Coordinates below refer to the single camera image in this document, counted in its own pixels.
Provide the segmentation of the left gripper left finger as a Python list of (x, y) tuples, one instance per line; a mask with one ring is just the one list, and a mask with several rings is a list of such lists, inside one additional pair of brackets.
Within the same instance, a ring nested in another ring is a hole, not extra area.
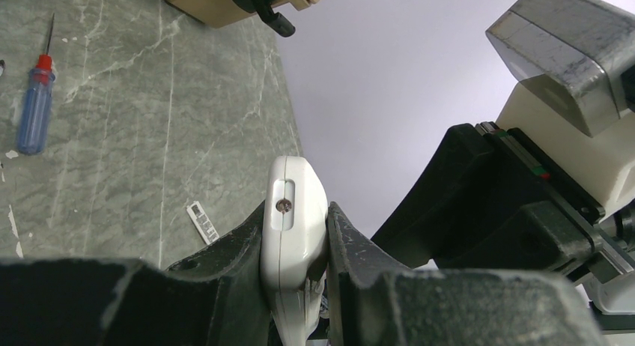
[(166, 270), (133, 258), (1, 260), (3, 345), (265, 345), (264, 207)]

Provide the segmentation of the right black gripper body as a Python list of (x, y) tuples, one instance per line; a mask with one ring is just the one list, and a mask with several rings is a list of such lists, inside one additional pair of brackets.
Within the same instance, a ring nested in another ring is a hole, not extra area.
[(521, 129), (491, 122), (476, 129), (499, 154), (486, 168), (495, 174), (488, 222), (502, 224), (484, 247), (498, 247), (503, 256), (484, 258), (488, 267), (549, 270), (576, 283), (588, 274), (606, 283), (634, 272), (626, 253), (634, 245), (630, 209), (613, 217), (615, 231), (602, 229), (600, 221), (609, 218), (605, 208)]

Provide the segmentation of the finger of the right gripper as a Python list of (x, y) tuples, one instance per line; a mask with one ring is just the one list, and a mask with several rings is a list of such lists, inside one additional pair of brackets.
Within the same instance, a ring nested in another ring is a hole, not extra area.
[(373, 235), (384, 252), (408, 267), (434, 261), (439, 268), (485, 268), (502, 260), (484, 242), (501, 221), (489, 223), (499, 154), (476, 125), (450, 127), (431, 161), (392, 215)]

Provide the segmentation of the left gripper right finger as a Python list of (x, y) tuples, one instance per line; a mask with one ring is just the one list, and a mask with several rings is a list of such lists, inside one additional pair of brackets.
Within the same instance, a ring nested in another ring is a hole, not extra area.
[(332, 345), (605, 345), (564, 277), (517, 270), (412, 270), (360, 233), (342, 209), (326, 218)]

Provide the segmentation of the white battery cover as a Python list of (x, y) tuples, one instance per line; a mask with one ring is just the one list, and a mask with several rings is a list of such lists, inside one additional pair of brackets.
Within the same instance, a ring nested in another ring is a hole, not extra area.
[(208, 215), (205, 213), (199, 201), (194, 201), (186, 207), (193, 225), (201, 236), (202, 240), (209, 246), (216, 242), (220, 236), (216, 228), (213, 226)]

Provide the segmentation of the white AC remote control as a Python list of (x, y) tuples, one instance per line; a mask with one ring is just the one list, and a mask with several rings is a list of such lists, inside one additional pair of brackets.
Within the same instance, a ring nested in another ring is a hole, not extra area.
[(328, 203), (303, 157), (270, 168), (262, 228), (260, 280), (284, 345), (304, 345), (318, 327), (326, 280)]

